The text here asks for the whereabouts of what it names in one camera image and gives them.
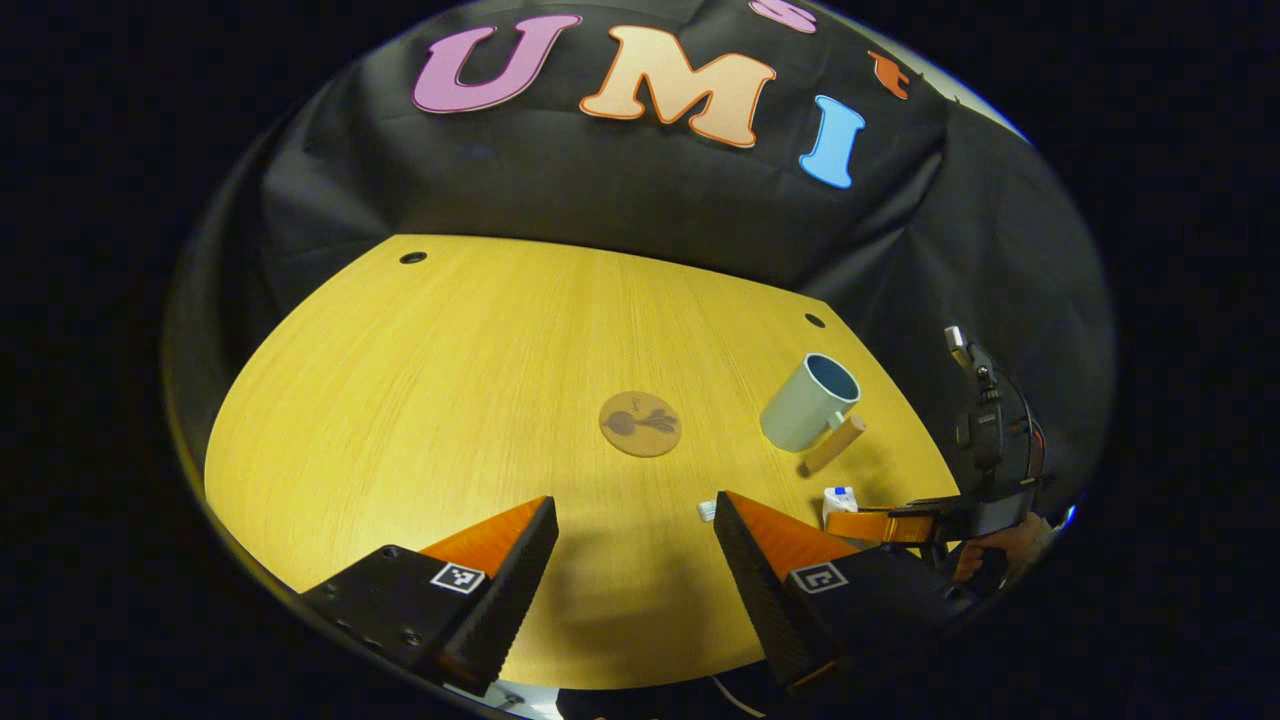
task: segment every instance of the hand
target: hand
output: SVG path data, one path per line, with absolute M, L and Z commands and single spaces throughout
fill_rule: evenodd
M 960 560 L 956 562 L 955 580 L 963 583 L 973 578 L 974 573 L 982 568 L 982 550 L 986 547 L 1005 551 L 1010 573 L 1021 569 L 1033 560 L 1028 551 L 1036 543 L 1039 533 L 1043 532 L 1043 523 L 1039 515 L 1028 512 L 1027 518 L 1012 528 L 1005 528 L 965 542 L 964 550 L 960 551 Z

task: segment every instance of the coaster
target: coaster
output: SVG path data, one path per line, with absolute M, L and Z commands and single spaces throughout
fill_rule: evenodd
M 676 411 L 646 392 L 614 395 L 600 407 L 599 421 L 600 432 L 613 447 L 636 457 L 655 457 L 680 442 Z

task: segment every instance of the mug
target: mug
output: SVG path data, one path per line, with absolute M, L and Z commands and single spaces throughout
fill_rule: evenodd
M 845 414 L 861 396 L 858 380 L 844 365 L 819 352 L 810 352 L 760 414 L 760 429 L 774 446 L 787 452 L 800 452 L 813 445 L 827 428 L 837 430 L 844 427 Z M 827 451 L 823 455 L 835 456 L 865 429 L 860 420 L 849 420 L 851 432 L 833 432 L 828 439 L 828 443 L 838 439 L 842 445 L 838 448 L 819 448 Z

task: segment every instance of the wooden table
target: wooden table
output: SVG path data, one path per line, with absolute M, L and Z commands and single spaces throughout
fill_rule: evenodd
M 759 415 L 809 351 L 858 377 L 869 429 L 801 478 Z M 605 441 L 598 414 L 623 391 L 675 407 L 672 451 Z M 762 659 L 696 505 L 732 489 L 819 527 L 822 488 L 838 484 L 861 505 L 956 492 L 826 304 L 631 255 L 443 236 L 387 240 L 284 319 L 223 404 L 205 477 L 227 528 L 297 591 L 378 546 L 425 547 L 554 496 L 559 541 L 502 676 L 568 688 Z

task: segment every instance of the blue letter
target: blue letter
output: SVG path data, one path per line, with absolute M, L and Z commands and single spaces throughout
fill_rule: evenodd
M 867 120 L 826 95 L 813 101 L 822 108 L 822 124 L 813 150 L 800 156 L 800 167 L 827 184 L 847 188 L 854 184 L 854 178 L 849 177 L 849 156 L 854 154 L 858 131 L 867 127 Z

